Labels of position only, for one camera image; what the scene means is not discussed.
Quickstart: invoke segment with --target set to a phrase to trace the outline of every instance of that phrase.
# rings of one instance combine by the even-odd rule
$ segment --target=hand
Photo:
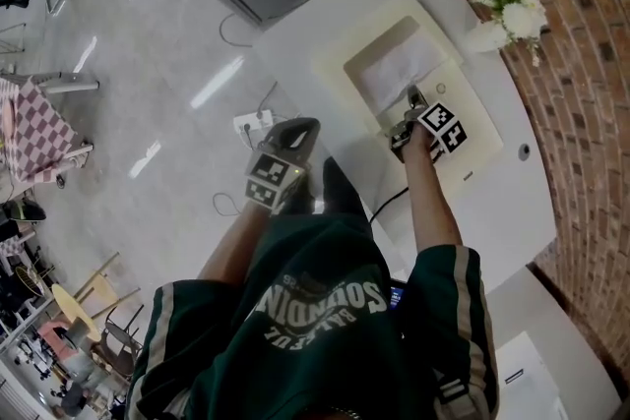
[[[432,142],[433,135],[420,123],[415,122],[411,131],[411,138],[403,146],[403,159],[407,161],[418,155],[430,156],[429,149]]]

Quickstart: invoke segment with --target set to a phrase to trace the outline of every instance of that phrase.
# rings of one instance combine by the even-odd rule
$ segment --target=glossy floor
[[[26,10],[0,13],[0,27],[28,23],[18,72],[81,68],[101,87],[59,104],[95,149],[65,189],[36,187],[48,213],[39,241],[69,290],[120,251],[117,289],[142,287],[121,312],[148,305],[144,332],[155,289],[194,277],[233,221],[213,208],[213,194],[243,205],[250,150],[232,118],[255,111],[274,80],[251,49],[220,39],[229,10],[217,0],[67,0],[56,16],[44,12],[42,0],[31,0]],[[227,20],[225,34],[240,42],[257,35],[238,18]],[[280,87],[266,106],[296,114]],[[225,198],[218,204],[233,211]]]

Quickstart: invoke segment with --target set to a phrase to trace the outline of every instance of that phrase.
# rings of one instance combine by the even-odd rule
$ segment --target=wooden chair
[[[131,291],[129,294],[118,297],[118,294],[116,294],[113,287],[107,280],[107,275],[104,273],[104,271],[109,268],[109,266],[119,257],[120,253],[117,252],[111,258],[109,258],[98,270],[94,272],[94,274],[88,279],[88,281],[74,295],[74,298],[80,305],[85,303],[86,300],[93,294],[96,294],[104,303],[107,304],[105,308],[100,310],[98,313],[92,315],[92,319],[94,320],[97,320],[99,317],[116,308],[118,305],[120,305],[120,303],[123,303],[133,295],[140,292],[140,287],[138,287]]]

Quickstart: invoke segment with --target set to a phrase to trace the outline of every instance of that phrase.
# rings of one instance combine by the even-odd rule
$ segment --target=white counter
[[[322,122],[320,138],[361,199],[372,210],[406,186],[397,159],[365,134],[344,104],[311,71],[314,54],[360,22],[386,0],[311,0],[267,30],[254,48],[304,116]],[[534,132],[523,103],[498,52],[471,54],[462,45],[476,16],[467,0],[419,0],[460,50],[462,70],[504,144],[489,165],[449,200],[464,241],[476,248],[486,290],[531,261],[556,235],[551,199]],[[527,161],[518,149],[528,144]],[[377,239],[391,268],[403,259],[407,274],[415,245],[407,195],[378,218],[387,239]],[[380,229],[376,236],[381,236]]]

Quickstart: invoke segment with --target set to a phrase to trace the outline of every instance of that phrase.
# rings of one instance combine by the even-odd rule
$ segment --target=sleeve
[[[430,364],[442,420],[493,420],[499,392],[479,255],[464,246],[418,254],[397,318],[405,348]]]
[[[236,287],[208,280],[182,280],[156,291],[127,395],[127,420],[183,409],[197,375],[227,346],[239,298]]]

